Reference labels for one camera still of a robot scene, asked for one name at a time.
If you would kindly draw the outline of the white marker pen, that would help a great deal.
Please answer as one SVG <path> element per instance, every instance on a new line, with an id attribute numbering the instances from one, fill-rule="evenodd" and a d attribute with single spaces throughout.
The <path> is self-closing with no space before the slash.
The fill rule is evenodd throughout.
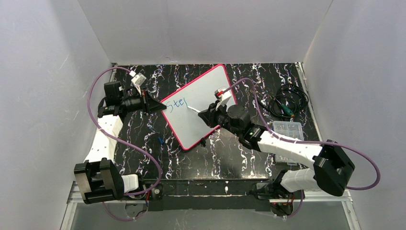
<path id="1" fill-rule="evenodd" d="M 197 110 L 197 109 L 195 109 L 195 108 L 193 108 L 193 107 L 191 107 L 191 106 L 187 106 L 187 108 L 191 109 L 192 111 L 194 111 L 194 112 L 196 112 L 196 113 L 200 113 L 199 110 Z"/>

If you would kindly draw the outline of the pink framed whiteboard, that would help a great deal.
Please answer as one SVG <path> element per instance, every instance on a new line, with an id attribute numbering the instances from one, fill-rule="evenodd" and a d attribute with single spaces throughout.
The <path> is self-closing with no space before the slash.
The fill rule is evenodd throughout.
<path id="1" fill-rule="evenodd" d="M 202 138 L 219 128 L 208 127 L 187 106 L 199 111 L 205 110 L 216 101 L 216 90 L 231 85 L 225 66 L 218 64 L 161 101 L 167 106 L 162 114 L 183 150 L 193 148 Z"/>

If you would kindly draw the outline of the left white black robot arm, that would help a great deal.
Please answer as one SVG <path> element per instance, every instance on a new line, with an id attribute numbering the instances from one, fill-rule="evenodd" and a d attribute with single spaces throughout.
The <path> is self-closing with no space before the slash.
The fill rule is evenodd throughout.
<path id="1" fill-rule="evenodd" d="M 112 81 L 104 85 L 105 97 L 98 106 L 96 131 L 92 147 L 83 163 L 74 168 L 74 175 L 85 204 L 120 200 L 125 195 L 141 195 L 147 189 L 138 173 L 121 175 L 114 164 L 118 135 L 128 113 L 141 111 L 146 115 L 167 107 L 152 98 L 146 89 L 126 95 L 122 84 Z"/>

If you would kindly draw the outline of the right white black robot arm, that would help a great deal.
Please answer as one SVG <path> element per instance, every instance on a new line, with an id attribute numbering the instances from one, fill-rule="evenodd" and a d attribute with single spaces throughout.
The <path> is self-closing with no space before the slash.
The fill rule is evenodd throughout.
<path id="1" fill-rule="evenodd" d="M 285 198 L 305 189 L 342 196 L 355 169 L 335 142 L 303 144 L 284 135 L 275 137 L 264 126 L 254 124 L 242 106 L 217 107 L 212 103 L 198 116 L 207 126 L 220 126 L 234 134 L 250 150 L 281 155 L 306 166 L 302 170 L 282 170 L 276 179 L 253 186 L 249 193 L 257 199 Z"/>

